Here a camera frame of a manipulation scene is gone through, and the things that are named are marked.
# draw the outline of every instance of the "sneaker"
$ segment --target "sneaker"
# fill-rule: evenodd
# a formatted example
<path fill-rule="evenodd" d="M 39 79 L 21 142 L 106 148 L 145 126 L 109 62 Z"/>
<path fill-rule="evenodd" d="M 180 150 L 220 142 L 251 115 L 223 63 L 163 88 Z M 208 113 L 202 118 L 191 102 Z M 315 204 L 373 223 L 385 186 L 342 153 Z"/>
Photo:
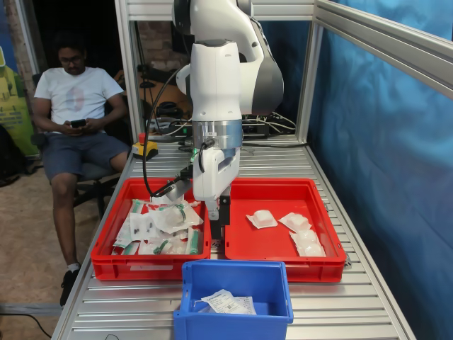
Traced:
<path fill-rule="evenodd" d="M 63 293 L 62 293 L 61 298 L 59 299 L 59 303 L 62 307 L 64 307 L 64 305 L 66 304 L 66 301 L 68 300 L 72 286 L 74 285 L 74 282 L 76 282 L 76 278 L 77 278 L 78 274 L 79 274 L 79 270 L 76 270 L 74 272 L 67 271 L 66 274 L 64 274 L 63 283 L 62 283 Z"/>

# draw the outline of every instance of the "shorts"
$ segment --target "shorts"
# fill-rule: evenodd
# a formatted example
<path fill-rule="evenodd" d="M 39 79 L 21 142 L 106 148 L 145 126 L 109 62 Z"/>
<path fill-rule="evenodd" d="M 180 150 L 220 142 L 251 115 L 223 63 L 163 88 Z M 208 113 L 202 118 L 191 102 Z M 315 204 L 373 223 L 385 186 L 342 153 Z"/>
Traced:
<path fill-rule="evenodd" d="M 42 161 L 46 176 L 52 180 L 63 173 L 82 176 L 82 164 L 87 162 L 110 170 L 110 160 L 128 151 L 125 143 L 103 132 L 78 137 L 48 133 Z"/>

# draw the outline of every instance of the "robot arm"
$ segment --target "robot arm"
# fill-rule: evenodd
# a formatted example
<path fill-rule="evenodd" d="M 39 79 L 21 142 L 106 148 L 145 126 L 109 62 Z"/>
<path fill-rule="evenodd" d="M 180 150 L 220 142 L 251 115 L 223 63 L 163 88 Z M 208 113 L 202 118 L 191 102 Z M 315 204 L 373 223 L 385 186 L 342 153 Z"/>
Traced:
<path fill-rule="evenodd" d="M 239 65 L 241 113 L 268 115 L 282 102 L 283 78 L 260 23 L 249 16 L 252 12 L 250 0 L 175 0 L 173 22 L 195 41 L 234 41 L 246 60 Z M 178 87 L 185 94 L 189 72 L 187 65 L 178 75 Z"/>
<path fill-rule="evenodd" d="M 218 199 L 239 172 L 242 116 L 267 115 L 280 104 L 283 80 L 260 24 L 241 9 L 249 0 L 175 0 L 173 22 L 195 36 L 191 64 L 178 73 L 178 88 L 193 103 L 193 193 L 210 220 Z M 246 62 L 240 62 L 243 55 Z"/>

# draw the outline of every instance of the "brick wall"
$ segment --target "brick wall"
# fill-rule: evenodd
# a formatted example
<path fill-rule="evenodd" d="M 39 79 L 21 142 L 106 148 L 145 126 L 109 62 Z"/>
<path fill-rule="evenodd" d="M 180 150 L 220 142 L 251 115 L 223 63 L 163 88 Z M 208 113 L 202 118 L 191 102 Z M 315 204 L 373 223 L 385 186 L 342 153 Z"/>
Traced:
<path fill-rule="evenodd" d="M 171 23 L 169 21 L 140 21 L 145 62 L 156 69 L 177 69 L 188 63 L 183 53 L 171 49 Z"/>
<path fill-rule="evenodd" d="M 28 58 L 27 47 L 22 34 L 21 22 L 17 13 L 16 2 L 14 0 L 4 0 L 6 20 L 8 21 L 9 33 L 13 43 L 14 57 L 18 67 L 18 73 L 24 82 L 25 91 L 30 103 L 35 95 L 35 85 L 32 80 L 30 60 Z"/>

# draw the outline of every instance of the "glasses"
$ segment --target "glasses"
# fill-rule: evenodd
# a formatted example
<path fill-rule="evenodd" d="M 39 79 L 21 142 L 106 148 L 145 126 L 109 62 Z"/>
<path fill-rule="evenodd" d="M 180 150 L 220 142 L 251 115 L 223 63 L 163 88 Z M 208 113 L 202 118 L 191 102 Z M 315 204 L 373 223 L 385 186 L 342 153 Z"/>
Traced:
<path fill-rule="evenodd" d="M 72 58 L 61 58 L 59 60 L 59 62 L 61 62 L 62 65 L 69 65 L 71 63 L 78 64 L 78 63 L 80 63 L 81 60 L 82 60 L 82 57 L 77 55 L 77 56 L 72 57 Z"/>

